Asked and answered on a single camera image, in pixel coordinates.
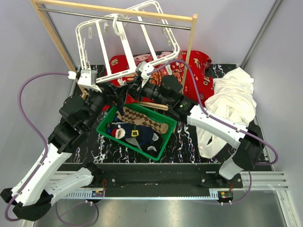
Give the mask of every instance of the red patterned fabric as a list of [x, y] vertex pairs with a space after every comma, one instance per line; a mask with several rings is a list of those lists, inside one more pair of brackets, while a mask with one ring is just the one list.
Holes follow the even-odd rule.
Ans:
[[[166, 56], [170, 53], [171, 52], [156, 52], [156, 54], [159, 58]], [[187, 53], [187, 51], [181, 51], [178, 56], [178, 59], [185, 61], [186, 53]], [[142, 61], [150, 62], [152, 60], [153, 60], [153, 58], [150, 53], [134, 56], [134, 61], [135, 61], [136, 65], [138, 65]], [[212, 96], [214, 94], [213, 78], [204, 77], [205, 69], [207, 69], [209, 67], [211, 62], [212, 62], [212, 60], [206, 54], [204, 54], [200, 51], [191, 51], [191, 55], [190, 55], [190, 59], [189, 59], [189, 66], [190, 66], [191, 70], [193, 71], [193, 74], [194, 74], [194, 77], [196, 80], [196, 84], [197, 84], [197, 88], [199, 91], [200, 99], [201, 99], [201, 102], [203, 105], [204, 105], [204, 102], [210, 96]], [[125, 55], [114, 56], [111, 58], [109, 63], [110, 63], [110, 68], [111, 68], [112, 73], [117, 73], [117, 72], [121, 72], [121, 71], [129, 69]], [[184, 67], [185, 67], [184, 64], [179, 63], [179, 62], [175, 62], [170, 65], [173, 75], [178, 79], [179, 83], [181, 83], [181, 81], [182, 81]], [[123, 80], [126, 80], [127, 82], [131, 81], [131, 80], [133, 80], [133, 77], [135, 75], [136, 75], [135, 73], [127, 75], [127, 76], [123, 77]], [[163, 68], [160, 71], [152, 74], [151, 78], [153, 78], [157, 81], [157, 85], [160, 85], [162, 77], [164, 77], [166, 75], [168, 75], [168, 72], [165, 68]], [[115, 86], [119, 86], [117, 79], [112, 80], [111, 82]], [[187, 97], [189, 97], [195, 101], [198, 101], [196, 92], [195, 92], [195, 88], [194, 88], [194, 84], [193, 84], [189, 71], [187, 71], [184, 95], [186, 95]], [[143, 102], [153, 102], [152, 100], [150, 100], [148, 98], [143, 98], [142, 101]], [[135, 103], [135, 102], [138, 102], [138, 100], [134, 100], [129, 95], [127, 96], [126, 103]]]

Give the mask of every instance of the robotic arm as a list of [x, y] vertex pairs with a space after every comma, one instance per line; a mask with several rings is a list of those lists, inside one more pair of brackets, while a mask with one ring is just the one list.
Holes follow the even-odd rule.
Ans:
[[[243, 169], [254, 168], [263, 150], [263, 144], [241, 131], [248, 131], [261, 137], [258, 126], [246, 128], [213, 113], [211, 117], [207, 110], [202, 110], [195, 101], [182, 94], [182, 85], [173, 75], [163, 77], [160, 86], [150, 83], [148, 75], [152, 70], [152, 65], [142, 62], [136, 70], [137, 76], [134, 80], [128, 83], [122, 81], [120, 87], [115, 87], [109, 82], [96, 85], [95, 71], [81, 71], [78, 84], [90, 90], [88, 99], [71, 96], [64, 101], [63, 107], [59, 110], [62, 120], [48, 138], [48, 153], [43, 163], [40, 162], [45, 151], [18, 185], [4, 189], [1, 193], [6, 203], [11, 202], [15, 206], [13, 212], [18, 218], [38, 220], [59, 199], [72, 191], [84, 186], [97, 187], [102, 184], [102, 171], [93, 163], [83, 164], [79, 171], [56, 183], [49, 181], [60, 165], [87, 138], [104, 106], [122, 107], [127, 94], [138, 100], [147, 97], [167, 105], [169, 115], [175, 120], [203, 128], [236, 148], [237, 152], [225, 161], [219, 170], [223, 178], [230, 180]], [[70, 72], [69, 78], [76, 79], [76, 74]], [[214, 118], [235, 126], [237, 130], [232, 131]], [[22, 193], [18, 193], [25, 181], [28, 182], [27, 185], [22, 189]]]

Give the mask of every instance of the green bin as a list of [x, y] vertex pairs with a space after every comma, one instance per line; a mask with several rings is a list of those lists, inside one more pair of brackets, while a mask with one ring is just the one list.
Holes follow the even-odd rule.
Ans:
[[169, 126], [169, 129], [167, 130], [167, 132], [165, 134], [161, 134], [161, 137], [163, 139], [163, 143], [161, 145], [161, 150], [160, 150], [160, 153], [158, 155], [158, 157], [153, 157], [153, 156], [150, 156], [149, 154], [146, 154], [145, 152], [139, 150], [137, 147], [133, 147], [132, 145], [128, 144], [128, 143], [124, 143], [122, 142], [121, 140], [118, 140], [110, 135], [108, 135], [106, 133], [106, 124], [107, 123], [111, 123], [113, 122], [115, 116], [116, 116], [116, 112], [117, 112], [117, 108], [115, 106], [113, 106], [109, 111], [108, 113], [106, 114], [106, 116], [104, 117], [104, 119], [101, 121], [100, 125], [97, 127], [97, 132], [100, 133], [101, 135], [104, 135], [105, 137], [107, 138], [110, 138], [120, 144], [123, 144], [124, 146], [134, 150], [134, 151], [137, 151], [138, 153], [152, 159], [152, 160], [155, 160], [155, 161], [158, 161], [161, 156], [162, 156], [162, 153], [165, 149], [165, 146], [167, 144], [167, 142], [169, 141], [169, 138], [171, 136], [171, 134], [173, 133], [176, 125], [177, 125], [177, 121], [171, 119], [170, 117], [167, 117], [167, 116], [164, 116], [160, 113], [157, 113], [153, 110], [150, 110], [148, 108], [145, 108], [141, 105], [138, 105], [138, 104], [126, 104], [125, 106], [127, 106], [128, 108], [136, 111], [136, 112], [139, 112], [139, 113], [142, 113], [142, 114], [145, 114], [146, 116], [148, 116], [149, 118], [151, 118], [152, 120], [156, 121], [156, 122], [160, 122], [160, 123], [166, 123], [168, 126]]

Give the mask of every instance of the black marble tabletop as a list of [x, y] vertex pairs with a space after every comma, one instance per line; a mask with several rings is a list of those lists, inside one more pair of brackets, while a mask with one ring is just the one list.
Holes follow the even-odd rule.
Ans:
[[[92, 67], [98, 71], [98, 76], [105, 74], [105, 67], [98, 65]], [[236, 68], [235, 64], [212, 64], [205, 75], [213, 78], [221, 78], [227, 72]], [[76, 86], [73, 95], [80, 95], [81, 91]], [[153, 163], [155, 161], [111, 140], [96, 132], [96, 128], [107, 112], [103, 112], [97, 118], [93, 129], [88, 135], [87, 140], [82, 143], [77, 151], [73, 153], [66, 163]], [[171, 135], [162, 158], [158, 163], [220, 163], [228, 159], [235, 149], [226, 145], [212, 159], [200, 157], [197, 146], [196, 128], [194, 126], [177, 123], [175, 132]], [[265, 161], [262, 154], [260, 161]]]

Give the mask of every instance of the checkered sock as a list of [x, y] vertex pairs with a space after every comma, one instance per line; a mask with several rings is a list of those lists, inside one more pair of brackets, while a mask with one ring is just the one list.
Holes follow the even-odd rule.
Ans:
[[148, 126], [160, 134], [165, 134], [169, 129], [169, 126], [167, 124], [155, 122], [145, 114], [133, 111], [126, 106], [123, 107], [123, 111], [124, 111], [123, 116], [121, 116], [121, 114], [117, 111], [118, 114], [117, 117], [125, 123]]

